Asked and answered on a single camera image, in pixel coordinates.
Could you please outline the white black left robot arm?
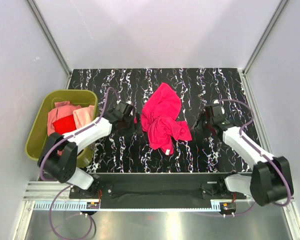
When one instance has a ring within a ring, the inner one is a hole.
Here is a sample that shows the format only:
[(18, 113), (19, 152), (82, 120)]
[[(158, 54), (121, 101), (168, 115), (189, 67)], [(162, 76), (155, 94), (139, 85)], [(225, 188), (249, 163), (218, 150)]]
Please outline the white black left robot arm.
[(120, 100), (115, 108), (103, 110), (84, 127), (63, 135), (52, 133), (37, 162), (40, 177), (45, 172), (60, 183), (77, 186), (85, 197), (93, 198), (98, 193), (97, 180), (77, 166), (78, 155), (111, 134), (125, 136), (135, 132), (142, 132), (141, 116), (132, 104)]

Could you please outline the magenta pink t-shirt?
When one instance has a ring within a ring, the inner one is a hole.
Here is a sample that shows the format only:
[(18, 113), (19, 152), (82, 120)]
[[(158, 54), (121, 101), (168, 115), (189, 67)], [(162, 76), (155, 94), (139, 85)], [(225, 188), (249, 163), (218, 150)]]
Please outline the magenta pink t-shirt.
[(145, 103), (140, 116), (141, 127), (152, 149), (160, 149), (169, 156), (174, 153), (173, 140), (192, 140), (187, 122), (177, 120), (181, 108), (179, 96), (167, 83), (162, 83)]

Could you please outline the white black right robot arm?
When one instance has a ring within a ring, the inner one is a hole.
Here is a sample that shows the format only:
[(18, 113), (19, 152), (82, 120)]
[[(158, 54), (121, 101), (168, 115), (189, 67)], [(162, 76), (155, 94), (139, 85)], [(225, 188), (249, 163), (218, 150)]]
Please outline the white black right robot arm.
[(217, 185), (218, 195), (229, 198), (234, 193), (250, 196), (259, 206), (286, 206), (294, 194), (289, 161), (274, 156), (256, 144), (242, 127), (227, 118), (218, 103), (204, 107), (192, 127), (195, 131), (210, 132), (232, 148), (251, 168), (250, 176), (232, 173)]

